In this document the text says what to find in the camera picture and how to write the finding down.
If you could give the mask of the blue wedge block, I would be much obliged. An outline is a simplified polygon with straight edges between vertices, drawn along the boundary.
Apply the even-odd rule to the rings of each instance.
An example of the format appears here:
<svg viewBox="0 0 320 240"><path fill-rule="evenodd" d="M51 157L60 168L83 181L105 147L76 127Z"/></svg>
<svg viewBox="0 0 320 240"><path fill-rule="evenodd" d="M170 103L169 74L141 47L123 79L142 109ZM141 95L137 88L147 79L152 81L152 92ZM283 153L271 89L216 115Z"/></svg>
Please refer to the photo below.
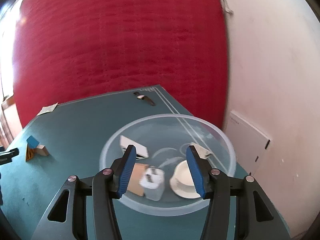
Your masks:
<svg viewBox="0 0 320 240"><path fill-rule="evenodd" d="M32 135L30 135L28 138L27 138L27 145L29 148L31 149L35 149L37 148L37 146L39 146L39 141L37 139L35 139Z"/></svg>

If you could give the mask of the white ceramic cup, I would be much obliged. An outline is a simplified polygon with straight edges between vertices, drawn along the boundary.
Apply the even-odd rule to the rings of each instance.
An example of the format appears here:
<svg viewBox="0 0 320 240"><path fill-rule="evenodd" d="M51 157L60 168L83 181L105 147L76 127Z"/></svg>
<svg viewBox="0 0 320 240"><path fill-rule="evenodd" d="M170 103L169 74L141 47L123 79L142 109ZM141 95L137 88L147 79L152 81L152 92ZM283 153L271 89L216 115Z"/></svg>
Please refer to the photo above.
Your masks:
<svg viewBox="0 0 320 240"><path fill-rule="evenodd" d="M180 162L174 174L169 180L172 191L178 196L186 199L197 199L200 195L196 192L191 172L186 160Z"/></svg>

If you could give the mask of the white striped wedge block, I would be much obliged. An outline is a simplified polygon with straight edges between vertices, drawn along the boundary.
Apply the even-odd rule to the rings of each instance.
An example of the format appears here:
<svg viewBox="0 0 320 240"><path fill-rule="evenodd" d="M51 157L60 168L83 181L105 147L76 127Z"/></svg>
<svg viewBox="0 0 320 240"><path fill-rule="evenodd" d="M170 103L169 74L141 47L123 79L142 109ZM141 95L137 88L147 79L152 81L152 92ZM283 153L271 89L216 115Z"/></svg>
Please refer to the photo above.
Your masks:
<svg viewBox="0 0 320 240"><path fill-rule="evenodd" d="M202 147L202 146L199 145L199 144L196 144L195 142L192 142L191 145L195 147L198 155L199 155L200 158L202 158L202 159L208 159L208 158L212 155L212 151L210 151L210 150Z"/></svg>

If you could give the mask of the light wooden cube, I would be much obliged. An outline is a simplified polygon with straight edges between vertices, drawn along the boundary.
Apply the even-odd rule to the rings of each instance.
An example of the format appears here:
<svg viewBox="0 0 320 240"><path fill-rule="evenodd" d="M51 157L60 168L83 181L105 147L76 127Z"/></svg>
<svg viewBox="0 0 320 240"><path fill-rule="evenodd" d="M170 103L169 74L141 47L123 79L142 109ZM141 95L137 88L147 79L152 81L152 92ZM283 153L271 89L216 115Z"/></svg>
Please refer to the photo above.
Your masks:
<svg viewBox="0 0 320 240"><path fill-rule="evenodd" d="M144 189L140 185L140 180L143 178L144 173L148 169L148 164L140 164L135 163L131 178L127 187L127 190L135 195L138 195L140 197L144 196Z"/></svg>

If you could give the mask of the white power adapter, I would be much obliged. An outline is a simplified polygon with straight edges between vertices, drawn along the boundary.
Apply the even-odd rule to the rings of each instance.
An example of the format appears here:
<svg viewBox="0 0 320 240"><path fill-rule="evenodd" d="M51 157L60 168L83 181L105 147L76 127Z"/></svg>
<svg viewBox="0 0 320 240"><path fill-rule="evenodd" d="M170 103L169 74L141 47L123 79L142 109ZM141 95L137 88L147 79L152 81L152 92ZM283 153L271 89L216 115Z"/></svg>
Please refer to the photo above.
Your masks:
<svg viewBox="0 0 320 240"><path fill-rule="evenodd" d="M154 166L149 166L139 181L145 198L159 201L165 189L165 173Z"/></svg>

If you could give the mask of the orange striped triangular block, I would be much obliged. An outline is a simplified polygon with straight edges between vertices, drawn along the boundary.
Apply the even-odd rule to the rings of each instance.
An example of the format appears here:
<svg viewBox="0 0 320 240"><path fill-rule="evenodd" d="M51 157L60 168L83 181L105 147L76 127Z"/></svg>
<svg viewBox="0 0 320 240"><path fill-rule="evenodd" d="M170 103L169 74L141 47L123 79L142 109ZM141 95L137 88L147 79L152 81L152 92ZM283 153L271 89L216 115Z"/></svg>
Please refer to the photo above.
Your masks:
<svg viewBox="0 0 320 240"><path fill-rule="evenodd" d="M27 144L26 153L25 153L25 161L28 162L29 160L33 159L36 153L36 148L31 147Z"/></svg>

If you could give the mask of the brown rectangular block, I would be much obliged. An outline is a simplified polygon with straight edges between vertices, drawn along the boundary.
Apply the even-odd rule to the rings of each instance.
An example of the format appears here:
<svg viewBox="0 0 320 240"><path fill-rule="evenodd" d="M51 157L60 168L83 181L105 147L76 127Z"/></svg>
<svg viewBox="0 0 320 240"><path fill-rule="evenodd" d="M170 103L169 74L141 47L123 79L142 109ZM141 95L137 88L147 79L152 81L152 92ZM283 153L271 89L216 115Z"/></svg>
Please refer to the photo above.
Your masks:
<svg viewBox="0 0 320 240"><path fill-rule="evenodd" d="M42 156L48 156L49 152L44 145L37 145L35 148L35 152Z"/></svg>

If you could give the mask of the white paper leaflet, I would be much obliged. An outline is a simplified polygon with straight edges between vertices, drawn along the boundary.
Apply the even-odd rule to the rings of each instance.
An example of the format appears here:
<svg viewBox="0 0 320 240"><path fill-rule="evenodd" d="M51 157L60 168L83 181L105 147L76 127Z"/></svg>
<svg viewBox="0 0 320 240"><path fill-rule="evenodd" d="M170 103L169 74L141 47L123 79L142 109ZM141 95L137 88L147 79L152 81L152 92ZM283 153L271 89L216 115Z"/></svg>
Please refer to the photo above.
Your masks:
<svg viewBox="0 0 320 240"><path fill-rule="evenodd" d="M50 106L42 107L42 109L39 111L39 113L37 113L37 116L53 112L54 109L56 109L57 106L58 106L58 103L55 103L55 104L50 105Z"/></svg>

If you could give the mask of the clear plastic bowl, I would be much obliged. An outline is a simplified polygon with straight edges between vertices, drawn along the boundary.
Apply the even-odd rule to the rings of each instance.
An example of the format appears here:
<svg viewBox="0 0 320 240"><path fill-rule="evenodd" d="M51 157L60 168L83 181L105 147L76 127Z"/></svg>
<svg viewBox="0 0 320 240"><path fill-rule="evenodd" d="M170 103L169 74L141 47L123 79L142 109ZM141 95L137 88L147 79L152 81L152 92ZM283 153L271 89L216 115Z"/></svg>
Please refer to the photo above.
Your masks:
<svg viewBox="0 0 320 240"><path fill-rule="evenodd" d="M169 184L176 166L186 160L191 143L212 151L206 159L232 177L236 170L236 154L231 141L215 125L183 114L159 114L135 120L117 130L105 144L99 160L99 168L110 167L114 160L123 156L126 148L136 148L136 163L148 164L165 173L165 189L159 201L135 195L127 190L120 202L125 206L153 216L181 216L208 206L201 197L186 199L175 194Z"/></svg>

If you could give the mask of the red quilted mattress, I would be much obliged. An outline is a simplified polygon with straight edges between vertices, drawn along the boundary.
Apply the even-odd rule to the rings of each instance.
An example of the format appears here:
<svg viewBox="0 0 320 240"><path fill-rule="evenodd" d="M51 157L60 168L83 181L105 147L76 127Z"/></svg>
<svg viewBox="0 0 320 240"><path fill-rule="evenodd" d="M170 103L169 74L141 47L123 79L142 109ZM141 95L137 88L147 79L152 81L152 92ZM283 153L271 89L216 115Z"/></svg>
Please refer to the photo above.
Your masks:
<svg viewBox="0 0 320 240"><path fill-rule="evenodd" d="M161 85L221 127L228 51L220 0L23 0L12 63L27 125L44 106Z"/></svg>

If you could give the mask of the white wall panel box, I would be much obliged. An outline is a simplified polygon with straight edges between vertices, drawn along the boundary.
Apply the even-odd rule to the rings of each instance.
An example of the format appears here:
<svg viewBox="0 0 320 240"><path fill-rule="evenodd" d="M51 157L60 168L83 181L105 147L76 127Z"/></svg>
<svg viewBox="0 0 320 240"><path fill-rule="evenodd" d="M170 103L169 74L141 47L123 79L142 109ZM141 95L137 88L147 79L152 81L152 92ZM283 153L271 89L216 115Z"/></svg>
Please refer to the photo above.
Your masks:
<svg viewBox="0 0 320 240"><path fill-rule="evenodd" d="M234 147L238 164L248 174L254 175L271 142L270 138L235 111L229 114L225 134Z"/></svg>

